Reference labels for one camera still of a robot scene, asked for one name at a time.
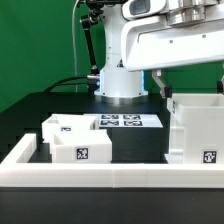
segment white box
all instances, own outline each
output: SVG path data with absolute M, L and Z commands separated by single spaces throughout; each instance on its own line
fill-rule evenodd
M 53 163 L 110 163 L 112 143 L 106 130 L 55 133 Z
M 98 116 L 52 114 L 42 123 L 42 137 L 44 143 L 50 143 L 55 132 L 80 132 L 97 129 L 99 129 Z
M 224 96 L 173 94 L 167 107 L 171 112 L 170 153 L 183 153 L 187 164 L 224 164 Z

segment green screen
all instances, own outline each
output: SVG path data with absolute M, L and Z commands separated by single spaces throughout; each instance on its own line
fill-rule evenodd
M 72 10 L 74 0 L 1 0 L 0 1 L 0 111 L 32 92 L 74 75 Z M 84 6 L 76 12 L 78 74 L 90 71 L 84 33 L 79 24 Z M 103 25 L 91 29 L 99 68 L 105 62 Z M 223 75 L 221 62 L 165 69 L 164 79 L 174 92 L 215 92 Z M 146 72 L 145 86 L 158 92 Z M 59 87 L 55 91 L 75 91 Z M 78 91 L 87 91 L 79 87 Z

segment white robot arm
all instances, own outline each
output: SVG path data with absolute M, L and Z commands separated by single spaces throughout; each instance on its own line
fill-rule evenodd
M 141 72 L 144 70 L 152 70 L 162 96 L 171 97 L 171 89 L 159 77 L 162 68 L 224 61 L 223 1 L 88 2 L 102 8 L 106 33 L 106 64 L 97 76 L 100 87 L 95 91 L 100 100 L 144 100 L 148 95 Z

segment white plastic edge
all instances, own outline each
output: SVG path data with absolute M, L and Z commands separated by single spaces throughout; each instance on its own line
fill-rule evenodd
M 224 165 L 16 163 L 35 137 L 25 135 L 1 163 L 0 187 L 224 187 Z

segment black surface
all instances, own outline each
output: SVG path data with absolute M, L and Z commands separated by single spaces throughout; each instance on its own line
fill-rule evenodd
M 37 133 L 41 143 L 41 123 L 52 113 L 84 112 L 158 114 L 164 125 L 160 131 L 109 128 L 108 134 L 114 140 L 113 162 L 164 162 L 169 113 L 160 96 L 144 104 L 114 106 L 86 94 L 61 93 L 30 94 L 0 114 L 1 158 L 27 132 Z M 38 145 L 32 162 L 49 162 L 48 145 Z M 0 224 L 223 224 L 223 204 L 223 189 L 0 188 Z
M 209 189 L 0 188 L 1 224 L 223 224 Z

